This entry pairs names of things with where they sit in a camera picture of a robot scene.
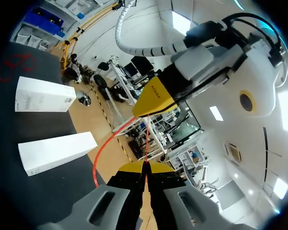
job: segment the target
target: cardboard box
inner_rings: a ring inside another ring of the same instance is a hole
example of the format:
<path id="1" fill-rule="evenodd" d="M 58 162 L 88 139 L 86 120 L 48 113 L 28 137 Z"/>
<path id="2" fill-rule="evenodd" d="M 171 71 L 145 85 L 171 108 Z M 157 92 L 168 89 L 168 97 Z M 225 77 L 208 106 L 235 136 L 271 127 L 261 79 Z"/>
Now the cardboard box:
<path id="1" fill-rule="evenodd" d="M 73 161 L 95 147 L 97 144 L 91 132 L 18 144 L 20 158 L 28 176 Z"/>
<path id="2" fill-rule="evenodd" d="M 76 98 L 73 87 L 20 77 L 15 112 L 66 112 Z"/>

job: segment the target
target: wooden floor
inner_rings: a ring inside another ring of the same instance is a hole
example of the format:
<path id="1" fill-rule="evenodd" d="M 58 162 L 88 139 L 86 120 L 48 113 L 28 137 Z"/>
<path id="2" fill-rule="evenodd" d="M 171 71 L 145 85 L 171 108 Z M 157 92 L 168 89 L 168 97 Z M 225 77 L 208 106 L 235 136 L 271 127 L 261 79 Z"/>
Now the wooden floor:
<path id="1" fill-rule="evenodd" d="M 83 84 L 71 83 L 71 86 L 73 86 L 76 91 L 88 91 L 88 88 Z M 99 92 L 97 90 L 96 92 L 99 95 L 99 99 L 110 123 L 116 126 L 118 124 L 118 118 L 109 109 L 107 103 Z M 76 100 L 69 108 L 69 112 L 78 133 L 90 131 L 93 134 L 98 147 L 89 152 L 88 156 L 91 161 L 94 162 L 98 149 L 111 136 L 112 129 L 104 116 L 95 93 L 90 91 L 89 96 L 92 100 L 92 104 L 89 107 L 82 105 L 78 100 Z M 132 108 L 130 106 L 124 103 L 117 103 L 117 105 L 126 120 L 131 117 Z M 136 158 L 129 148 L 126 138 L 124 136 L 119 138 L 129 158 L 132 161 L 135 161 Z M 116 140 L 112 140 L 105 147 L 97 164 L 97 170 L 105 182 L 108 182 L 121 166 L 130 162 L 128 156 Z M 141 209 L 140 218 L 143 220 L 140 230 L 157 230 L 156 220 L 150 207 L 150 194 L 148 193 L 147 185 L 143 194 L 143 207 Z"/>

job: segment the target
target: black table surface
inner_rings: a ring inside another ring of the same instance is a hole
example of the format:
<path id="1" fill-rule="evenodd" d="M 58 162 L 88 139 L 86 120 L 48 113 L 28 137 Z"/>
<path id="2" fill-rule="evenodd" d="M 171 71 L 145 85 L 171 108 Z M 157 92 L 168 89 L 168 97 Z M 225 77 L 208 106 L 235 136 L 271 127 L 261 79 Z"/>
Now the black table surface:
<path id="1" fill-rule="evenodd" d="M 16 113 L 19 76 L 62 83 L 58 57 L 16 43 L 6 48 L 0 61 L 0 212 L 4 213 L 4 206 L 13 207 L 30 226 L 55 223 L 67 217 L 73 204 L 95 189 L 93 165 L 85 155 L 27 176 L 18 143 L 71 135 L 76 130 L 68 112 Z"/>

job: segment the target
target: yellow circular sensor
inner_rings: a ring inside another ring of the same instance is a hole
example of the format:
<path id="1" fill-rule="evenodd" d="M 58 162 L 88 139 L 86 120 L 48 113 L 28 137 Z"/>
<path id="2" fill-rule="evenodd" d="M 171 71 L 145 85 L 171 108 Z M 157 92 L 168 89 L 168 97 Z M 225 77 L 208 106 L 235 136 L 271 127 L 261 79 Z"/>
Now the yellow circular sensor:
<path id="1" fill-rule="evenodd" d="M 252 95 L 248 91 L 240 92 L 241 106 L 248 112 L 254 112 L 256 110 L 256 103 Z"/>

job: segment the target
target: red cable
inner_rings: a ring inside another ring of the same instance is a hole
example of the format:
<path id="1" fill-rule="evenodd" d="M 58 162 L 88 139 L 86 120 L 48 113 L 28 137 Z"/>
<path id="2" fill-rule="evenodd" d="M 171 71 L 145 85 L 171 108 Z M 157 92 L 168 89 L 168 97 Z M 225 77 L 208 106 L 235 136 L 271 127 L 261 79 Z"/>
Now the red cable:
<path id="1" fill-rule="evenodd" d="M 147 130 L 146 130 L 146 162 L 148 162 L 148 135 L 149 135 L 149 116 L 147 116 Z"/>
<path id="2" fill-rule="evenodd" d="M 132 123 L 134 120 L 136 120 L 137 117 L 134 117 L 132 118 L 130 121 L 128 121 L 126 124 L 124 124 L 121 128 L 119 128 L 115 133 L 113 133 L 113 135 L 101 146 L 101 148 L 99 149 L 96 157 L 95 157 L 95 160 L 94 160 L 94 165 L 93 165 L 93 179 L 94 179 L 94 183 L 95 183 L 95 186 L 96 188 L 98 188 L 98 180 L 97 180 L 97 176 L 96 176 L 96 166 L 97 166 L 97 162 L 98 162 L 98 158 L 102 152 L 102 150 L 105 148 L 105 146 L 118 134 L 120 133 L 121 131 L 124 130 L 124 128 L 126 126 L 128 126 L 130 123 Z"/>

